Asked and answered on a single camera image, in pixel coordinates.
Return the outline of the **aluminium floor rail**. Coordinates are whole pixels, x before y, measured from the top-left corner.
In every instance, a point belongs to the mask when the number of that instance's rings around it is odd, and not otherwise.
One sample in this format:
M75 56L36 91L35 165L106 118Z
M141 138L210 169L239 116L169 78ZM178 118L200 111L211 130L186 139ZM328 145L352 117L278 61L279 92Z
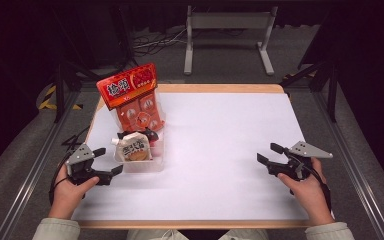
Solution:
M384 240L384 216L373 194L373 190L356 165L338 125L330 118L327 111L327 102L324 100L322 94L314 93L313 98L315 99L319 109L322 111L323 117L327 122L329 130L339 148L346 171L350 176L353 186L376 232L376 235L379 240Z
M50 154L51 147L54 144L60 129L64 125L67 116L69 115L69 110L75 104L78 96L79 92L70 92L66 100L63 102L63 107L65 110L60 115L59 120L51 125L51 129L45 138L45 142L42 145L38 156L35 158L32 167L30 168L24 182L19 188L17 196L15 197L9 211L6 214L5 219L0 226L0 240L9 240L11 234L13 233L16 224L21 217L21 214L23 213L37 185L37 182L39 181L43 169L48 162L48 156Z

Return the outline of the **white red spout pouch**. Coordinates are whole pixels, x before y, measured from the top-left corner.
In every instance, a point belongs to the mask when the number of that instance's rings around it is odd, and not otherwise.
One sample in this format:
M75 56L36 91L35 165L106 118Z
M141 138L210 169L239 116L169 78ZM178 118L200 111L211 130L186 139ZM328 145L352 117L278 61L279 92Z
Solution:
M151 159L151 149L148 138L139 132L124 136L122 139L112 138L116 146L115 157L119 162L145 161Z

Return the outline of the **large orange snack bag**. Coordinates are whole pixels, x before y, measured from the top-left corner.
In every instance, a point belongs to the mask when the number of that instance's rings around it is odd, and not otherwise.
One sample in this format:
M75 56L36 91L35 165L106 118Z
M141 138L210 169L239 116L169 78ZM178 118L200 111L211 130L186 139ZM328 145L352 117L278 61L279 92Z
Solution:
M118 73L96 84L109 111L115 114L119 128L158 131L164 126L157 101L157 74L153 63Z

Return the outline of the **yellow black floor tape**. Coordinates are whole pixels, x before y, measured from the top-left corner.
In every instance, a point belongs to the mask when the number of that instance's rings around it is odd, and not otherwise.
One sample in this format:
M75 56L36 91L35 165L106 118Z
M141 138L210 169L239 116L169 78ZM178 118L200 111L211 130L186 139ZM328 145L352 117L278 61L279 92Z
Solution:
M38 105L39 109L52 109L56 110L57 105L51 103L51 98L53 94L56 92L56 86L51 84L49 88L46 90L45 95L43 97L43 100L41 103Z

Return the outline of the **person's left hand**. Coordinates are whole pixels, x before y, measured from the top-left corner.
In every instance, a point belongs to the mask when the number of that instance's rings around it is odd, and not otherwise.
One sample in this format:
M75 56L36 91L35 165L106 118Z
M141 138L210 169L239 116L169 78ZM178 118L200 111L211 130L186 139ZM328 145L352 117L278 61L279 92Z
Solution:
M86 182L75 185L68 179L67 168L65 165L59 170L59 173L56 178L56 183L54 185L54 197L53 197L53 207L64 207L68 208L76 207L80 201L83 199L83 196L99 182L98 177L92 177Z

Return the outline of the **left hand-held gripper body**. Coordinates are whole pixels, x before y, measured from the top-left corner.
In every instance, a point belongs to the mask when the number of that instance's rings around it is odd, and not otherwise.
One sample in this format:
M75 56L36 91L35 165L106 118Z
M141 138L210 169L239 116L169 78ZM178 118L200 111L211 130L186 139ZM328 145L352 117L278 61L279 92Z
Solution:
M82 144L65 162L69 180L80 185L92 177L98 177L98 185L109 185L112 180L112 174L108 171L98 171L92 168L94 159L94 150L91 150L86 144Z

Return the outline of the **red black snack packet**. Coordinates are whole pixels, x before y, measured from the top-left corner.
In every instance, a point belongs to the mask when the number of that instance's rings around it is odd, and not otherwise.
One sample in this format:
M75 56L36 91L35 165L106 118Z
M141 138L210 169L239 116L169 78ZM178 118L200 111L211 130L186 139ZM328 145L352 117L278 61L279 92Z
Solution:
M117 134L117 136L119 139L123 139L125 136L130 135L130 134L133 134L133 131L119 132ZM141 131L141 134L143 134L147 137L151 146L153 146L159 140L158 134L149 128L145 128L143 131Z

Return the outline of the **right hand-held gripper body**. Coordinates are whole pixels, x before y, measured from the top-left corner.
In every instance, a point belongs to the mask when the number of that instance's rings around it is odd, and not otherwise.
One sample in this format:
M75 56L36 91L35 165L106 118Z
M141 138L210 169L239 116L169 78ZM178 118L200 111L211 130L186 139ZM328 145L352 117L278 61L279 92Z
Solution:
M318 175L312 166L312 158L329 159L333 157L332 153L303 141L297 142L288 149L288 154L284 154L288 159L286 164L269 161L266 168L270 175L277 176L279 173L283 173L293 180L304 180L310 175Z

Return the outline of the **person's right hand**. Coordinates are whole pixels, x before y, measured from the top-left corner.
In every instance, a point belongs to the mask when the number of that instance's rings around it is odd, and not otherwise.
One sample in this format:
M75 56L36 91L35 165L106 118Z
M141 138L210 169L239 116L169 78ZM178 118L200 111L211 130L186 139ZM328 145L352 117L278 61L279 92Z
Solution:
M314 175L302 181L295 181L283 173L279 173L277 177L292 190L295 198L309 215L329 215L330 210L322 190L322 184L326 179L322 173L321 162L317 158L312 158L311 162L320 180Z

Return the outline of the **black tripod stand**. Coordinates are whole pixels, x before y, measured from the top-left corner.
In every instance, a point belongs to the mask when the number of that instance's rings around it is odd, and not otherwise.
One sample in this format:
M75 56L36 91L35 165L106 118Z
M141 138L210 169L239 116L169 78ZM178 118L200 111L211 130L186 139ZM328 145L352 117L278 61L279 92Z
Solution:
M65 73L71 72L71 75L69 76L69 82L67 83L68 88L71 91L78 91L81 88L81 80L76 75L77 72L83 74L88 81L98 82L117 73L121 73L130 63L132 63L134 66L138 65L137 61L132 55L129 55L126 61L123 64L119 65L117 68L105 68L94 70L89 70L86 67L69 61L62 54L53 54L53 59L56 61L53 81L53 84L56 87L56 117L54 120L55 123L58 123L62 119L64 112L66 111L64 100Z
M314 73L314 77L309 83L309 88L312 92L320 92L328 83L327 96L327 113L332 122L336 122L336 96L337 96L337 69L334 63L322 61L312 64L304 70L299 71L294 75L286 75L280 85L285 88L292 83L304 78L310 73Z

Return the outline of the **translucent plastic storage box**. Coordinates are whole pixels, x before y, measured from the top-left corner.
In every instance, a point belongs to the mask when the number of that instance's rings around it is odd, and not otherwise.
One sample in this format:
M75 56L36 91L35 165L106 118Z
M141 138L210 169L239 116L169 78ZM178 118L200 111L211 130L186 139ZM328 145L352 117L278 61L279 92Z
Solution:
M150 145L151 159L145 161L119 162L114 153L114 159L123 165L123 171L127 173L150 173L159 172L164 168L164 141L158 140L153 146Z

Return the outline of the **grey metal stand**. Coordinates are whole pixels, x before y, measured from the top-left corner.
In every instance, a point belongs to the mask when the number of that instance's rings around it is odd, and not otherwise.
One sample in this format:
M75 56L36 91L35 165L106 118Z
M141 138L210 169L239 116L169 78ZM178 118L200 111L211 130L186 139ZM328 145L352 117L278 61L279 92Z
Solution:
M263 12L194 12L187 9L187 43L184 61L184 74L192 74L193 66L193 30L194 29L261 29L264 38L257 43L260 58L266 74L272 76L274 69L267 52L268 42L274 27L278 7Z

